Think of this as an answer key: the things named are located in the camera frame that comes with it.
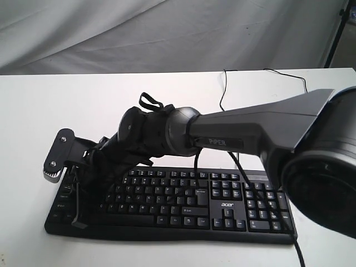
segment white backdrop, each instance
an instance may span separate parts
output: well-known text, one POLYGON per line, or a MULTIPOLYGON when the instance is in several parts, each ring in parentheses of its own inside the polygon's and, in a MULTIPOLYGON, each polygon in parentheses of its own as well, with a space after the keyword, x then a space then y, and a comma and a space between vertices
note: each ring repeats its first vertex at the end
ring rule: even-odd
POLYGON ((347 0, 1 0, 0 73, 322 67, 347 0))

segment white table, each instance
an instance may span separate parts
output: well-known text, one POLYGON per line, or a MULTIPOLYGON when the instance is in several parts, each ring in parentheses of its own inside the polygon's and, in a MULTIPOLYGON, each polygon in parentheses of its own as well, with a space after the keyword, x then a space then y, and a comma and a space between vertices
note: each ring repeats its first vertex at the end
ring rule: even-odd
MULTIPOLYGON (((353 69, 284 71, 306 78, 309 91, 356 85, 353 69)), ((141 92, 176 107, 219 111, 223 72, 124 75, 0 76, 0 267, 4 266, 299 266, 292 246, 224 242, 129 243, 46 234, 43 223, 58 188, 42 176, 57 131, 98 141, 117 131, 141 92)), ((267 71, 228 72, 226 109, 303 93, 299 79, 267 71)), ((164 157, 161 166, 192 167, 192 158, 164 157)), ((245 169, 261 169, 241 156, 245 169)), ((200 167, 234 168, 225 152, 204 150, 200 167)), ((352 266, 356 240, 311 222, 293 207, 307 266, 352 266)))

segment black keyboard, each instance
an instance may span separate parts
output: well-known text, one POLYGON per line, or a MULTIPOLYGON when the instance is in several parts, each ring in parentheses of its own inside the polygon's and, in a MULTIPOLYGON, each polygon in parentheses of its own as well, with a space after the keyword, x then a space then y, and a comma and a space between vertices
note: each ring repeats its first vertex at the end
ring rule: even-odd
MULTIPOLYGON (((296 229, 289 202, 272 190, 265 172, 246 171, 258 192, 296 229)), ((257 200, 238 170, 137 167, 96 203, 81 206, 76 216, 73 176, 65 174, 45 222, 49 234, 132 241, 212 240, 292 244, 274 214, 257 200), (175 193, 184 190, 172 199, 175 193)))

